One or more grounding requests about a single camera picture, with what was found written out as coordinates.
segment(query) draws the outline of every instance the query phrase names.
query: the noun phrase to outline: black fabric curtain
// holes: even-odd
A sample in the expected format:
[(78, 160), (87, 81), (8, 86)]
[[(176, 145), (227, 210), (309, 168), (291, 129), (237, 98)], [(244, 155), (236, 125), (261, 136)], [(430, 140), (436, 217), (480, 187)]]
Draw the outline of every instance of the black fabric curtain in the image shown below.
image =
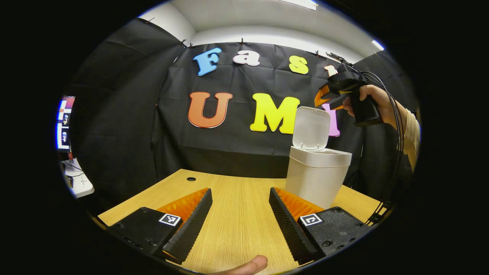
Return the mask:
[[(193, 58), (219, 47), (217, 68), (198, 76)], [(260, 64), (233, 62), (240, 50), (260, 54)], [(307, 60), (309, 72), (289, 68), (292, 55)], [(292, 135), (250, 130), (255, 93), (269, 94), (278, 108), (285, 97), (313, 107), (328, 78), (324, 66), (338, 62), (299, 49), (261, 43), (217, 43), (187, 48), (171, 34), (144, 20), (131, 21), (107, 38), (80, 67), (66, 95), (76, 96), (71, 121), (74, 156), (93, 183), (92, 198), (107, 210), (184, 168), (221, 175), (285, 178)], [(388, 55), (356, 64), (384, 80), (410, 110), (417, 104), (407, 78)], [(188, 119), (193, 92), (207, 92), (203, 115), (213, 117), (217, 99), (233, 95), (224, 122), (199, 128)], [(340, 136), (327, 148), (350, 152), (344, 184), (378, 198), (390, 180), (396, 136), (389, 125), (360, 128), (346, 111), (336, 111)], [(410, 176), (410, 170), (404, 176)]]

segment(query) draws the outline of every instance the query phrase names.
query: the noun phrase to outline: human hand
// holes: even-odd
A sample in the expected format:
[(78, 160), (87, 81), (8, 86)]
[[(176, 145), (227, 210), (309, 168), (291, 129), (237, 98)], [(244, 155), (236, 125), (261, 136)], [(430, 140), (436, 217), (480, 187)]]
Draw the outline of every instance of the human hand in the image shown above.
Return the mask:
[(253, 275), (265, 269), (267, 265), (268, 265), (267, 257), (263, 255), (257, 255), (251, 261), (243, 265), (240, 265), (239, 267), (226, 270), (226, 271), (210, 273), (208, 275)]
[[(365, 100), (367, 95), (371, 95), (375, 102), (377, 102), (377, 109), (384, 123), (390, 124), (394, 129), (396, 127), (396, 117), (394, 115), (394, 110), (392, 109), (391, 101), (387, 92), (382, 90), (381, 88), (374, 85), (365, 85), (360, 87), (360, 101)], [(403, 125), (404, 133), (406, 132), (406, 123), (407, 123), (407, 112), (406, 109), (396, 101), (396, 104), (399, 107), (399, 112), (401, 116), (401, 121)], [(348, 114), (355, 117), (352, 108), (352, 102), (350, 97), (348, 96), (343, 101), (343, 108), (348, 111)]]

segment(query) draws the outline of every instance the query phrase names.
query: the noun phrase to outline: sleeve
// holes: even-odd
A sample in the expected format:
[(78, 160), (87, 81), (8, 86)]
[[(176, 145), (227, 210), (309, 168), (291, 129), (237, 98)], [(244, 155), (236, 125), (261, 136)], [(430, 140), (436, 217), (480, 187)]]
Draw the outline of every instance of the sleeve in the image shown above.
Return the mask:
[(416, 160), (418, 158), (419, 143), (421, 141), (421, 128), (414, 114), (412, 114), (408, 109), (406, 109), (406, 111), (407, 122), (406, 133), (404, 133), (403, 152), (409, 158), (411, 170), (414, 171), (414, 166), (416, 165)]

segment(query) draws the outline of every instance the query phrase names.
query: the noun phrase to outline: trash can lid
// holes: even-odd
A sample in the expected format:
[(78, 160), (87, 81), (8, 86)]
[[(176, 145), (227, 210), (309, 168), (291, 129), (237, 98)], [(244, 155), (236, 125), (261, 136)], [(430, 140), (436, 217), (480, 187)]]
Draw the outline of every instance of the trash can lid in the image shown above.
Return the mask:
[(292, 144), (301, 150), (322, 150), (328, 143), (330, 114), (325, 110), (299, 107), (295, 114)]

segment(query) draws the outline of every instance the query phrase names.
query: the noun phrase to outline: monitor screen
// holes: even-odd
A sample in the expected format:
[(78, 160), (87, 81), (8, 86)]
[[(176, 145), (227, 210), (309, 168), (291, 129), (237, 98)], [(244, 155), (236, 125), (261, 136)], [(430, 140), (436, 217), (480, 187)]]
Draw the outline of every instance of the monitor screen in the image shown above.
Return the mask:
[(63, 96), (58, 111), (58, 120), (56, 121), (56, 147), (60, 152), (69, 152), (69, 121), (71, 117), (71, 108), (75, 101), (74, 96)]

